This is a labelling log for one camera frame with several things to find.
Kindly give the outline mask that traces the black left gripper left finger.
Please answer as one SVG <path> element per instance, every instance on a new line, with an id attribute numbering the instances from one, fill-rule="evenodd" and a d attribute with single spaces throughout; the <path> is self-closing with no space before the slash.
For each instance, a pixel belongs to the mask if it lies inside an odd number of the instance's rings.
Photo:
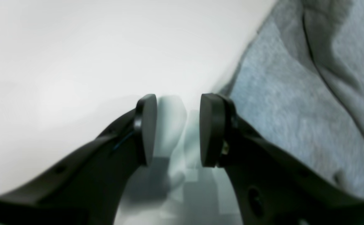
<path id="1" fill-rule="evenodd" d="M 153 158 L 156 95 L 45 172 L 0 195 L 0 225 L 112 225 L 129 178 Z"/>

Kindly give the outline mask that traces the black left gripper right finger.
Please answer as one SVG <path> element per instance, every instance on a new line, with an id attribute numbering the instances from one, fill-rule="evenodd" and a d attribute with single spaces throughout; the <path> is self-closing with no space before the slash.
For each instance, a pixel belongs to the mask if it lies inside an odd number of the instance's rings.
<path id="1" fill-rule="evenodd" d="M 364 225 L 364 199 L 349 195 L 264 139 L 229 98 L 201 95 L 200 157 L 226 172 L 245 225 Z"/>

